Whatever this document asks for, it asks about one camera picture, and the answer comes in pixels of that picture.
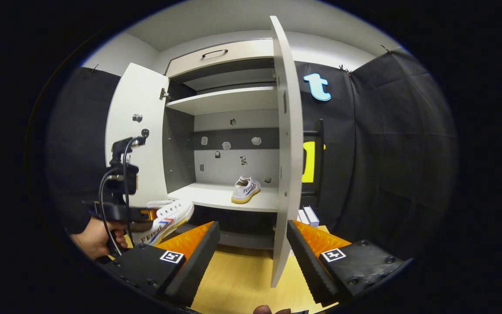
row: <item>drawer handle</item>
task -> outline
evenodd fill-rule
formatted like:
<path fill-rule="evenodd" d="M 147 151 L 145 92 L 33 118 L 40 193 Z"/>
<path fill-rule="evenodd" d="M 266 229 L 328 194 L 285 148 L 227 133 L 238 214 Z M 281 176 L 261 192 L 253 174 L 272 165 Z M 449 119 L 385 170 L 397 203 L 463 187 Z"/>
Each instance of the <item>drawer handle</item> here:
<path fill-rule="evenodd" d="M 223 51 L 224 53 L 227 53 L 227 49 L 215 50 L 215 51 L 207 52 L 206 54 L 204 54 L 204 55 L 203 55 L 203 58 L 204 58 L 207 54 L 211 54 L 211 53 L 213 53 L 213 52 L 218 52 L 218 51 Z"/>

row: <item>white shelf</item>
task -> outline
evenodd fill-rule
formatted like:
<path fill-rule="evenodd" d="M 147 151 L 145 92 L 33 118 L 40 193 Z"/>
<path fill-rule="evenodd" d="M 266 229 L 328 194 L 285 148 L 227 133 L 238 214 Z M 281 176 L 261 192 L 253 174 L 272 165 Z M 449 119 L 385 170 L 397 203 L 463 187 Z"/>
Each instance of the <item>white shelf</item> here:
<path fill-rule="evenodd" d="M 278 212 L 278 187 L 261 187 L 245 204 L 231 201 L 234 185 L 192 183 L 168 193 L 168 199 L 188 199 L 195 205 L 231 209 L 235 211 Z"/>
<path fill-rule="evenodd" d="M 187 97 L 169 102 L 166 107 L 197 116 L 226 111 L 278 109 L 278 98 L 276 87 L 249 87 Z"/>

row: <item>sneaker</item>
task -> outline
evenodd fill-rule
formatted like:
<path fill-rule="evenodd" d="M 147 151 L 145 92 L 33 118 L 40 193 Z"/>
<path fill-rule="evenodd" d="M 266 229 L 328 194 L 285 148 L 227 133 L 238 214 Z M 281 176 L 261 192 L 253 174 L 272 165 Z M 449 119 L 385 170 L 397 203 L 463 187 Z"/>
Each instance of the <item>sneaker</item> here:
<path fill-rule="evenodd" d="M 165 202 L 168 201 L 151 201 L 147 204 L 147 207 L 156 210 L 156 214 L 152 213 L 152 216 L 156 215 L 156 218 L 152 222 L 152 227 L 149 230 L 144 232 L 131 232 L 134 245 L 144 243 L 155 246 L 159 244 L 165 236 L 171 234 L 177 227 L 189 221 L 191 216 L 193 216 L 194 207 L 192 201 L 179 199 L 177 201 L 169 201 L 169 205 L 164 205 Z"/>
<path fill-rule="evenodd" d="M 238 204 L 247 203 L 251 197 L 261 191 L 261 184 L 252 177 L 239 177 L 231 201 Z"/>

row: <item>light blue letter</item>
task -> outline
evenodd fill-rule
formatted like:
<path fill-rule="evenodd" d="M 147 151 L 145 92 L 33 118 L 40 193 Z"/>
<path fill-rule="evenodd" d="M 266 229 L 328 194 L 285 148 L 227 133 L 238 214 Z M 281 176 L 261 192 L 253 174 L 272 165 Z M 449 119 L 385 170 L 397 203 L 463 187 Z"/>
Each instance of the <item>light blue letter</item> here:
<path fill-rule="evenodd" d="M 304 80 L 309 82 L 309 88 L 311 89 L 311 95 L 320 101 L 330 100 L 330 93 L 325 93 L 323 90 L 323 85 L 329 85 L 326 79 L 322 79 L 318 73 L 313 73 L 305 75 Z"/>

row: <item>cabinet shelf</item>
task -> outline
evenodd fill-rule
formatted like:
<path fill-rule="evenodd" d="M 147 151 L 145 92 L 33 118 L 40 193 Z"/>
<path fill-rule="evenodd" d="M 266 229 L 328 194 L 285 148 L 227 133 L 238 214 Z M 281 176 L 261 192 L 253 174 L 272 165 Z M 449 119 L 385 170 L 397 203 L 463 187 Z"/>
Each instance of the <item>cabinet shelf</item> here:
<path fill-rule="evenodd" d="M 168 193 L 168 199 L 188 199 L 195 205 L 235 211 L 278 212 L 278 187 L 261 187 L 261 191 L 245 204 L 231 201 L 232 184 L 192 183 Z"/>
<path fill-rule="evenodd" d="M 278 109 L 276 87 L 248 87 L 196 95 L 167 103 L 190 115 L 253 109 Z"/>
<path fill-rule="evenodd" d="M 175 232 L 182 234 L 195 227 L 197 226 L 190 225 L 189 223 L 184 223 L 183 225 L 177 227 Z M 275 246 L 275 237 L 274 233 L 271 235 L 252 235 L 240 234 L 237 232 L 220 231 L 219 244 L 235 246 L 237 248 L 272 250 Z"/>

